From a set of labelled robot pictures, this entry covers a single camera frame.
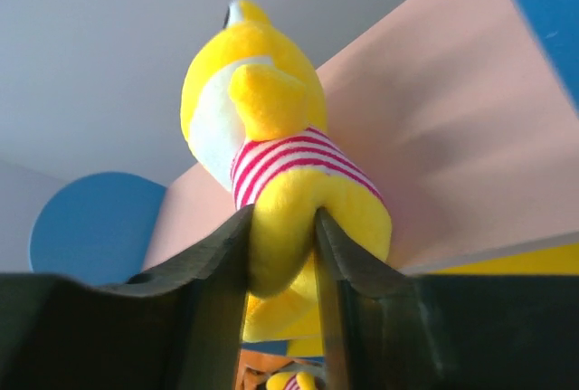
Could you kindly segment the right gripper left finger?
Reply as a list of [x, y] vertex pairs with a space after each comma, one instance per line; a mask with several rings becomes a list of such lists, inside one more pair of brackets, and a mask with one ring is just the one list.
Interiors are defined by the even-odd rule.
[[252, 210], [123, 284], [1, 278], [4, 389], [230, 389]]

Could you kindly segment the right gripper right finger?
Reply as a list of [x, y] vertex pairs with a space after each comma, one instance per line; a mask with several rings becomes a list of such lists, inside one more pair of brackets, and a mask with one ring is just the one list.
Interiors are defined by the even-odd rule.
[[316, 214], [330, 389], [575, 389], [578, 279], [406, 276]]

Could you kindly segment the yellow frog plush front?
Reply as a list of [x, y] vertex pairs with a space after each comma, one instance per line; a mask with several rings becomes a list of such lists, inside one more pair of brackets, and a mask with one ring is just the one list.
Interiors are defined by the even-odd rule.
[[328, 136], [307, 56], [253, 1], [232, 1], [221, 31], [193, 58], [180, 120], [197, 162], [237, 209], [252, 209], [244, 342], [293, 338], [312, 322], [319, 209], [387, 258], [393, 227], [378, 188]]

